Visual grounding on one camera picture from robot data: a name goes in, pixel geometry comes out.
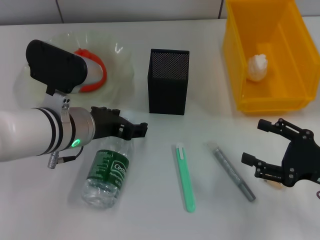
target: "table surface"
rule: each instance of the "table surface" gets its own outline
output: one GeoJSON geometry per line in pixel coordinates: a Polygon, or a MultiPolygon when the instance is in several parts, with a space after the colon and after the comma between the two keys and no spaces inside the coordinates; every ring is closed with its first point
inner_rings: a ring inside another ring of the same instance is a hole
{"type": "MultiPolygon", "coordinates": [[[[304,21],[320,49],[320,17],[304,21]]],[[[0,109],[19,108],[13,86],[31,40],[70,30],[106,30],[132,49],[135,71],[134,94],[107,107],[131,110],[136,122],[149,124],[146,138],[135,140],[120,199],[107,211],[86,207],[80,199],[97,141],[77,161],[55,170],[47,168],[47,155],[0,163],[0,239],[319,239],[319,185],[299,181],[293,188],[276,190],[241,163],[247,152],[280,165],[289,142],[257,129],[260,118],[275,122],[280,116],[248,117],[235,110],[222,53],[225,24],[219,19],[0,26],[0,109]],[[151,48],[190,51],[184,116],[148,113],[151,48]],[[254,202],[247,201],[213,159],[206,141],[220,145],[254,192],[254,202]],[[172,149],[177,142],[185,144],[188,155],[194,213],[184,209],[172,149]]],[[[312,130],[320,143],[319,96],[305,109],[281,117],[312,130]]]]}

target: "gray marker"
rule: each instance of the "gray marker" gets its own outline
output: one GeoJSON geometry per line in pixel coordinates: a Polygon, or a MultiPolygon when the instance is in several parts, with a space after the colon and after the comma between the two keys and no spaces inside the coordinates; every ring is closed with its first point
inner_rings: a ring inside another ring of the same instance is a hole
{"type": "Polygon", "coordinates": [[[234,166],[231,165],[227,157],[224,155],[220,147],[215,142],[208,142],[207,145],[209,146],[212,154],[215,158],[219,161],[219,163],[223,166],[224,170],[228,173],[229,177],[233,180],[235,185],[243,192],[249,202],[252,202],[256,199],[256,196],[250,190],[246,182],[242,179],[242,177],[237,173],[234,166]]]}

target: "yellow storage box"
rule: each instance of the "yellow storage box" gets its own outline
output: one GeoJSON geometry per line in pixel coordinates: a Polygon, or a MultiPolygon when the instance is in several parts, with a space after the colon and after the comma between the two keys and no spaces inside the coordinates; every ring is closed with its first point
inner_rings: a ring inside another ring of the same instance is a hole
{"type": "Polygon", "coordinates": [[[237,109],[295,111],[314,100],[320,57],[294,0],[227,0],[223,52],[237,109]],[[265,54],[266,77],[247,79],[248,59],[265,54]]]}

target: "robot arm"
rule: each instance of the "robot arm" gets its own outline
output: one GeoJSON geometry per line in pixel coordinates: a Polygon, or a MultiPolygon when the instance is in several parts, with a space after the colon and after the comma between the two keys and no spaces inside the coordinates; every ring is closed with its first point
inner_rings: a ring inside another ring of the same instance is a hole
{"type": "Polygon", "coordinates": [[[39,40],[28,45],[26,58],[31,77],[47,85],[45,98],[39,108],[0,111],[0,161],[51,154],[54,169],[60,151],[92,139],[145,137],[148,124],[132,124],[117,109],[70,107],[66,93],[101,79],[97,63],[39,40]]]}

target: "mesh container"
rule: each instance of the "mesh container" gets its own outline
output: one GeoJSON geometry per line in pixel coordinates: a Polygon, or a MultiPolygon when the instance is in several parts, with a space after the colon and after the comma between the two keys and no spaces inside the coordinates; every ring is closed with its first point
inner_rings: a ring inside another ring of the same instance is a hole
{"type": "Polygon", "coordinates": [[[148,71],[149,112],[184,115],[189,51],[151,49],[148,71]]]}

